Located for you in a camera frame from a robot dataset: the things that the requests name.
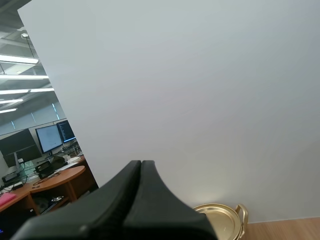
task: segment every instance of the pink folder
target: pink folder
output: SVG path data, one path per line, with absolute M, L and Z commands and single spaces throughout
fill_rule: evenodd
M 17 195 L 10 192 L 5 192 L 2 196 L 0 196 L 0 206 L 10 202 L 12 199 L 14 199 Z

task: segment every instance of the black plastic piece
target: black plastic piece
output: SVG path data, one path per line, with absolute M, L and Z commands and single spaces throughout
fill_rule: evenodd
M 137 193 L 141 161 L 131 161 L 88 196 L 27 221 L 12 240 L 119 239 Z
M 123 223 L 123 235 L 126 240 L 217 240 L 206 215 L 171 193 L 152 160 L 141 164 L 138 192 Z

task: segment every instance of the computer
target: computer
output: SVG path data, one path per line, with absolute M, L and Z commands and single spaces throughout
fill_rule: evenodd
M 17 166 L 15 155 L 17 159 L 23 159 L 23 162 L 28 162 L 42 156 L 29 129 L 1 139 L 0 151 L 9 168 L 19 166 Z
M 58 127 L 59 134 L 64 143 L 69 142 L 76 138 L 68 120 L 58 122 L 56 126 Z
M 43 154 L 49 152 L 52 155 L 52 150 L 63 144 L 57 125 L 36 128 L 35 132 Z

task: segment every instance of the white board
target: white board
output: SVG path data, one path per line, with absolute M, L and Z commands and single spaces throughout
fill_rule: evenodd
M 19 10 L 101 186 L 155 160 L 191 207 L 320 216 L 313 0 L 33 0 Z

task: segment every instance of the office desk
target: office desk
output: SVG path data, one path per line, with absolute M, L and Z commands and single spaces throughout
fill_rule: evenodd
M 32 194 L 44 191 L 51 191 L 53 196 L 67 196 L 64 201 L 70 200 L 71 202 L 74 202 L 77 200 L 77 194 L 75 193 L 72 180 L 75 180 L 77 177 L 79 177 L 82 173 L 85 172 L 85 170 L 86 168 L 84 166 L 76 166 L 63 170 L 60 172 L 60 175 L 49 178 L 43 183 L 37 184 L 35 186 L 33 184 L 39 180 L 35 180 L 31 183 L 26 183 L 23 187 L 12 191 L 12 193 L 16 194 L 16 198 L 0 206 L 0 212 L 7 210 L 9 207 L 20 207 L 24 209 L 34 209 L 35 213 L 37 215 L 40 215 L 38 208 L 32 198 Z

